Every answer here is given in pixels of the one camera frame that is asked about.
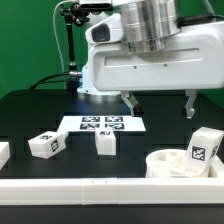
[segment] printed marker sheet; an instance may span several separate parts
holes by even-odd
[[[58,131],[86,132],[95,128],[113,131],[145,131],[142,118],[131,116],[64,116]]]

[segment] black cable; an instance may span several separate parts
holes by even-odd
[[[50,75],[50,76],[47,76],[41,80],[39,80],[38,82],[36,82],[34,85],[32,85],[29,90],[34,90],[39,84],[42,84],[43,82],[45,82],[46,80],[49,80],[49,79],[53,79],[53,78],[57,78],[57,77],[61,77],[61,76],[67,76],[69,75],[69,73],[60,73],[60,74],[55,74],[55,75]]]
[[[191,26],[198,24],[205,24],[214,22],[214,19],[224,20],[224,16],[221,15],[212,15],[211,13],[199,16],[189,16],[189,17],[180,17],[177,19],[177,26]]]
[[[224,16],[221,16],[221,15],[214,15],[213,18],[214,19],[222,19],[222,20],[224,20]]]
[[[67,80],[57,80],[57,81],[45,81],[45,82],[38,82],[35,85],[31,86],[29,90],[34,90],[37,86],[42,85],[42,84],[49,84],[49,83],[57,83],[57,82],[65,82]]]

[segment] cylindrical metal housing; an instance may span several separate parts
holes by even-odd
[[[124,42],[130,43],[131,51],[149,52],[165,48],[164,38],[179,32],[175,2],[145,0],[120,6]]]

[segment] white cube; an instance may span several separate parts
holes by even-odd
[[[6,164],[10,158],[9,143],[0,142],[0,169]]]
[[[95,142],[98,155],[116,155],[116,138],[112,129],[96,128]]]
[[[68,133],[57,133],[48,131],[33,139],[29,146],[32,156],[48,159],[66,148],[65,138]]]
[[[186,169],[204,172],[208,169],[219,149],[224,132],[202,127],[193,133],[186,152]]]

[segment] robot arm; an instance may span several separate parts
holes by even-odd
[[[80,8],[116,11],[86,31],[88,72],[99,91],[121,91],[133,116],[142,111],[132,91],[186,90],[191,118],[197,89],[224,86],[223,22],[179,27],[175,0],[81,0]]]

